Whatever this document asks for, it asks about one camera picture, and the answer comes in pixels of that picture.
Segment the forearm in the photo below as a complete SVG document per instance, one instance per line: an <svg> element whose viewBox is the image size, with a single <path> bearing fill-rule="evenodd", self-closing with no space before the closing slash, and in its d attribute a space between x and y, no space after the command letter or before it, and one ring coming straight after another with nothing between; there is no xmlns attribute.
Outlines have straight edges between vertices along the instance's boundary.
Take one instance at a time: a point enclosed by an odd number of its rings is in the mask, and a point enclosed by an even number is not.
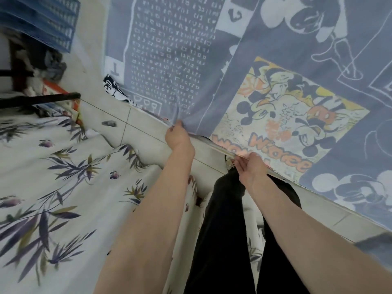
<svg viewBox="0 0 392 294"><path fill-rule="evenodd" d="M311 293L390 293L386 270L307 215L267 176L249 193Z"/></svg>
<svg viewBox="0 0 392 294"><path fill-rule="evenodd" d="M160 294L169 272L194 153L176 148L124 223L95 294Z"/></svg>

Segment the blue crate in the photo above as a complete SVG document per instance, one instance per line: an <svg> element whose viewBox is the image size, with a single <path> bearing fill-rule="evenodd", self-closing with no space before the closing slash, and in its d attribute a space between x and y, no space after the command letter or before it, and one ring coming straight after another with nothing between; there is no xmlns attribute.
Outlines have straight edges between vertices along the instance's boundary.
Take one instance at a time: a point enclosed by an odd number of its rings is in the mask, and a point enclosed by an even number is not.
<svg viewBox="0 0 392 294"><path fill-rule="evenodd" d="M70 52L79 11L77 0L0 0L0 24Z"/></svg>

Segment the pant leg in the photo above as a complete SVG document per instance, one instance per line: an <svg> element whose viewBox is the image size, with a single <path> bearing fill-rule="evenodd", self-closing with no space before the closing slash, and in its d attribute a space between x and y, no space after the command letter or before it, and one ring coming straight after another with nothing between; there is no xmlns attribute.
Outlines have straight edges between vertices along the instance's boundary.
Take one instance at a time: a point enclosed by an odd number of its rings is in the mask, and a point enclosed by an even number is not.
<svg viewBox="0 0 392 294"><path fill-rule="evenodd" d="M254 294L242 196L236 169L219 178L207 206L185 294Z"/></svg>
<svg viewBox="0 0 392 294"><path fill-rule="evenodd" d="M294 189L280 179L271 177L274 183L281 189L290 200L301 207L300 199ZM295 293L309 293L298 274L279 247L274 234L264 219L265 247L262 257L262 265L257 283L257 293L284 293L287 289Z"/></svg>

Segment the white floral fabric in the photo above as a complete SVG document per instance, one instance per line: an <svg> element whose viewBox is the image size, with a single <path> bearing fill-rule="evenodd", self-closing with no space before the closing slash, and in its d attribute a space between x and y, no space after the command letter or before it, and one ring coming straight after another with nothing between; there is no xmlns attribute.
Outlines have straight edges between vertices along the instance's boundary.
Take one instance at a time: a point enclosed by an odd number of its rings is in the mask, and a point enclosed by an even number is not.
<svg viewBox="0 0 392 294"><path fill-rule="evenodd" d="M143 164L131 145L113 149L68 117L4 111L0 142L1 292L92 293L122 222L160 167ZM190 178L164 293L195 202Z"/></svg>

